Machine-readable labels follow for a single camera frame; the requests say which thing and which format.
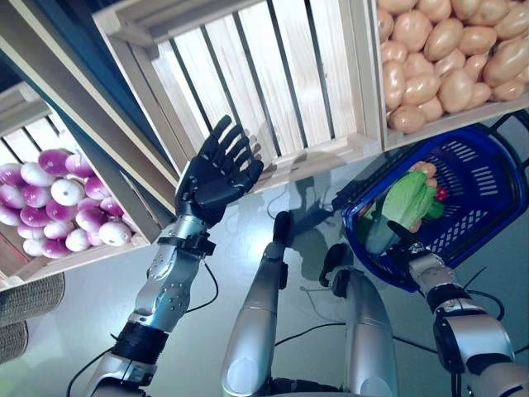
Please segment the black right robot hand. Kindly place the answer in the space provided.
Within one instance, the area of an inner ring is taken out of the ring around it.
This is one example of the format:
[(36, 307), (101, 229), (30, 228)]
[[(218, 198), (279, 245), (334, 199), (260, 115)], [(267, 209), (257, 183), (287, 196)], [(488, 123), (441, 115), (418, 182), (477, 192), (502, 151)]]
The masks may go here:
[(424, 244), (416, 238), (414, 233), (393, 220), (387, 222), (390, 230), (398, 237), (398, 242), (392, 246), (388, 256), (396, 265), (408, 267), (409, 262), (424, 256), (427, 251)]

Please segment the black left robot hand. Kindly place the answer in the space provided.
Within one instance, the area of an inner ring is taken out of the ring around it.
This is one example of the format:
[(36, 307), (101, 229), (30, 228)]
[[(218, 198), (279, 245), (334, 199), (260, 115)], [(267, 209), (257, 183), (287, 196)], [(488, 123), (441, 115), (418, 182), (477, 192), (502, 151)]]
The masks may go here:
[(228, 204), (254, 187), (264, 169), (242, 126), (231, 122), (228, 115), (218, 121), (190, 160), (175, 194), (176, 213), (194, 216), (209, 228), (222, 220)]

